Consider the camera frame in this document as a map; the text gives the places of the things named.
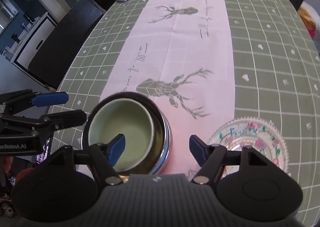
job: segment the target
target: bottle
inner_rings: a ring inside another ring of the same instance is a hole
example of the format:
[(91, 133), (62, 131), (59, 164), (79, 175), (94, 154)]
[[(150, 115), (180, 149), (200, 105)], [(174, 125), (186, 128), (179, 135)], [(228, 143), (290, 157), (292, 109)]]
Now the bottle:
[(9, 51), (4, 50), (2, 54), (8, 61), (11, 61), (13, 54), (11, 54)]
[(28, 15), (23, 14), (23, 16), (24, 16), (24, 18), (25, 18), (29, 23), (33, 24), (33, 21), (31, 20), (31, 18), (29, 18)]
[(7, 45), (5, 46), (5, 48), (7, 51), (9, 51), (10, 53), (12, 53), (12, 49), (10, 47), (8, 47)]
[(25, 31), (28, 31), (28, 28), (27, 28), (27, 26), (26, 26), (25, 24), (21, 23), (21, 26), (23, 27), (23, 29), (24, 29)]

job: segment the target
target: white cabinet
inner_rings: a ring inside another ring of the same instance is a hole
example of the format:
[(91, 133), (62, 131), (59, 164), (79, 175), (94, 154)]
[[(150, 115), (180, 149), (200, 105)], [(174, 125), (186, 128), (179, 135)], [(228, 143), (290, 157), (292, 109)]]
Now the white cabinet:
[(49, 18), (44, 18), (38, 21), (39, 24), (29, 31), (30, 34), (25, 40), (24, 44), (21, 44), (20, 49), (14, 56), (13, 63), (25, 71), (28, 71), (28, 66), (43, 42), (47, 39), (50, 33), (54, 30), (55, 25)]
[(16, 46), (14, 45), (15, 48), (13, 49), (11, 63), (42, 86), (44, 86), (43, 82), (39, 82), (28, 73), (28, 66), (55, 27), (56, 23), (48, 13), (44, 14), (37, 23), (30, 27), (25, 35), (22, 36), (21, 34), (21, 41)]
[(24, 48), (20, 52), (15, 62), (28, 70), (28, 66), (33, 57), (36, 55), (43, 42), (47, 39), (54, 28), (55, 26), (51, 23), (51, 21), (49, 19), (45, 19), (31, 36), (30, 40), (24, 45)]

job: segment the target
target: cabinet handle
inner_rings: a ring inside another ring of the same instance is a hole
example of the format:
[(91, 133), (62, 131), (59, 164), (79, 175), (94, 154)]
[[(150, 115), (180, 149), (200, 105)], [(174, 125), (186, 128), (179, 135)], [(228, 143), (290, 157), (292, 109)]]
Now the cabinet handle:
[(41, 46), (43, 40), (40, 41), (40, 43), (37, 45), (36, 49), (38, 50), (38, 48)]

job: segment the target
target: chair seat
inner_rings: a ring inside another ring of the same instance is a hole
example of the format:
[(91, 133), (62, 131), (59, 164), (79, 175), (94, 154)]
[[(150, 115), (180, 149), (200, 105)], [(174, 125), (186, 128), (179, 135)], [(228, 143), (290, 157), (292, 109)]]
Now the chair seat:
[(102, 16), (91, 3), (79, 0), (42, 44), (30, 62), (28, 72), (57, 89)]

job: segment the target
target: black circular pad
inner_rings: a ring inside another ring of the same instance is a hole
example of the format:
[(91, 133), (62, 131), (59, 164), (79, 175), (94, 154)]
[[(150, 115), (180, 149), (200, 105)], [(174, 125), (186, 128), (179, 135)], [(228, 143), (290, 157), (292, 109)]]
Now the black circular pad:
[(258, 222), (283, 220), (297, 210), (302, 201), (300, 186), (281, 169), (239, 170), (217, 185), (221, 204), (240, 217)]
[(98, 199), (97, 183), (64, 166), (36, 167), (12, 190), (17, 213), (37, 222), (59, 222), (88, 210)]

